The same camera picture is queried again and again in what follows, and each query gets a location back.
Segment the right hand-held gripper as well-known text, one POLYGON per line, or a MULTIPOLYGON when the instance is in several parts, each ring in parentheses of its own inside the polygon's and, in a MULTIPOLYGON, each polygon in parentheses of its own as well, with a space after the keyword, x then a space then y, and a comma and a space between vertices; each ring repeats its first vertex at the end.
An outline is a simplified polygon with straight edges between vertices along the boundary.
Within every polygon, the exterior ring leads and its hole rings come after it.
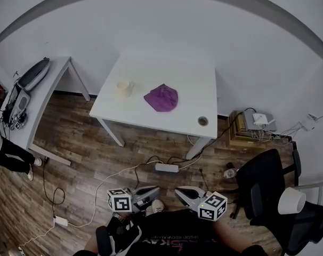
POLYGON ((181 186, 175 190, 179 201, 197 212, 200 219, 217 221, 227 210, 228 198, 218 192, 203 192, 201 188, 195 186, 181 186), (194 194, 199 194, 199 197, 193 199, 194 194))

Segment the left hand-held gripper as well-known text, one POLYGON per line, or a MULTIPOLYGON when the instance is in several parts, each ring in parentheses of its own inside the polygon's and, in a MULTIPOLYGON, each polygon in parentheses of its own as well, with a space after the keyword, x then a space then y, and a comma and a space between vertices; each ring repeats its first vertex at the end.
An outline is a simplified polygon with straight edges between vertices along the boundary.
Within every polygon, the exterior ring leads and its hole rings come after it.
POLYGON ((145 205, 151 205, 159 198, 159 193, 149 193, 160 190, 158 186, 144 186, 135 190, 117 188, 107 190, 107 200, 113 212, 138 213, 145 205))

